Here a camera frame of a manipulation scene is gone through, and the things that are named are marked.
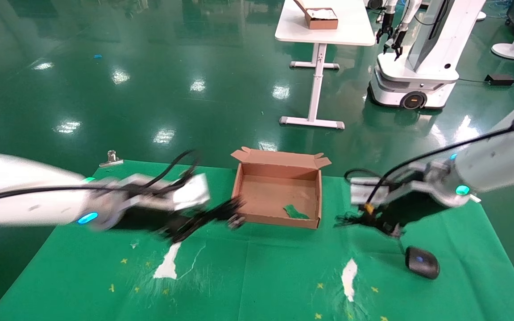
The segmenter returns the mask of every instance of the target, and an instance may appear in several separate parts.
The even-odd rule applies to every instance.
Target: open cardboard box
[[[304,19],[307,21],[309,29],[336,29],[338,27],[338,18],[332,8],[307,8],[303,0],[294,0],[300,10],[304,12]],[[318,19],[310,15],[311,11],[330,10],[334,15],[334,19]]]
[[[318,228],[322,208],[320,168],[331,164],[322,154],[269,152],[241,148],[231,154],[241,163],[232,197],[244,201],[241,213],[247,222]],[[285,206],[308,219],[291,218]]]

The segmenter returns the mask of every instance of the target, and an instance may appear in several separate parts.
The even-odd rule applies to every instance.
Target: computer mouse
[[[408,246],[406,248],[406,266],[412,272],[428,279],[435,279],[439,276],[439,262],[434,254]]]

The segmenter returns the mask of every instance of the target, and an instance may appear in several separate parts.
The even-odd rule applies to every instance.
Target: black power adapter
[[[510,75],[489,74],[485,81],[492,86],[510,86],[514,84],[514,79]]]

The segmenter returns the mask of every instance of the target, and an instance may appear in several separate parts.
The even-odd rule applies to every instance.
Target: green paper scrap
[[[284,207],[285,211],[289,215],[290,218],[296,218],[296,219],[309,219],[308,216],[304,215],[303,213],[296,210],[293,204],[289,204]]]

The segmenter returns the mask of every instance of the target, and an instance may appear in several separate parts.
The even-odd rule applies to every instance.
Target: yellow wire connector
[[[365,211],[368,212],[368,214],[372,215],[374,213],[374,205],[371,203],[365,203]]]

